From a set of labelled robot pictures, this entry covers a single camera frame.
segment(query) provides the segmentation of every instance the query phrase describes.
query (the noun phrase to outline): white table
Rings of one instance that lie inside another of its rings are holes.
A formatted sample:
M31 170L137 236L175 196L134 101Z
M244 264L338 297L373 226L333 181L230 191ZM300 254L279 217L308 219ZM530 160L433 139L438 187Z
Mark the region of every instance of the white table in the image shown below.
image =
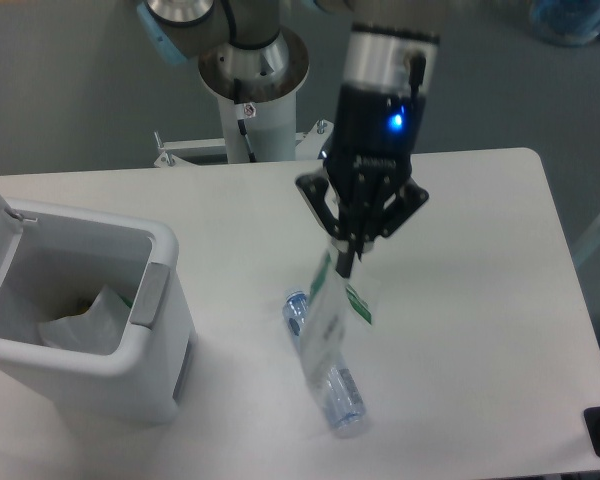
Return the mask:
M58 411L0 373L0 479L477 479L600 469L600 353L538 157L416 156L431 200L364 259L377 326L344 353L371 428L333 437L282 325L325 235L317 162L27 175L5 196L142 216L180 239L200 335L175 423Z

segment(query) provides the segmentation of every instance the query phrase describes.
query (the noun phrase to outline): plastic bag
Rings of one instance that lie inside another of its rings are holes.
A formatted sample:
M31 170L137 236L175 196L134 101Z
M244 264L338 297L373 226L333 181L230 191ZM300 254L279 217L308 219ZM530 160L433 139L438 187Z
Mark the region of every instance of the plastic bag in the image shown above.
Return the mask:
M44 345L74 352L110 355L116 351L131 309L104 286L88 311L38 324Z

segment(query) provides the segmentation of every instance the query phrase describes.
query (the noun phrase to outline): trash bin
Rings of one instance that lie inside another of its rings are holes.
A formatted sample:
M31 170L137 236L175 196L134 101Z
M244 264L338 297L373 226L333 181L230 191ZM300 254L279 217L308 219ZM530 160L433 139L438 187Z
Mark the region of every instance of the trash bin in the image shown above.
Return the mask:
M177 258L166 225L0 196L0 370L57 404L173 419L195 341ZM43 345L39 323L105 286L133 299L113 353Z

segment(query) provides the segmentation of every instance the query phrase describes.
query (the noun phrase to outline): gray floor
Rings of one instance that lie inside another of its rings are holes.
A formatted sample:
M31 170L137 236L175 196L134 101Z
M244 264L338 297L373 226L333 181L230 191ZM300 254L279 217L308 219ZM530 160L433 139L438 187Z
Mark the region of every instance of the gray floor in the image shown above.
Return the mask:
M600 43L537 41L524 1L450 3L418 151L536 150L572 244L600 210ZM333 119L349 19L282 4L312 59L302 130ZM132 0L0 4L0 175L149 167L155 129L221 136L195 65L161 62ZM600 339L600 251L580 278Z

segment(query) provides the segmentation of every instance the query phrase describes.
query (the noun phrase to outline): plastic water bottle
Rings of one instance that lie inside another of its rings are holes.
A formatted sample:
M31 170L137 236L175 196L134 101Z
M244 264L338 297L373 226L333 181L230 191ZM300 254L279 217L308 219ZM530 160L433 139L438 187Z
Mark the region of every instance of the plastic water bottle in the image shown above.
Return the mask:
M548 42L584 45L600 35L600 0L534 0L530 19Z
M306 295L301 290L292 290L287 296L282 315L296 350L300 348L300 332L307 309ZM327 382L327 397L322 405L327 422L339 436L355 435L367 410L342 355L329 369Z

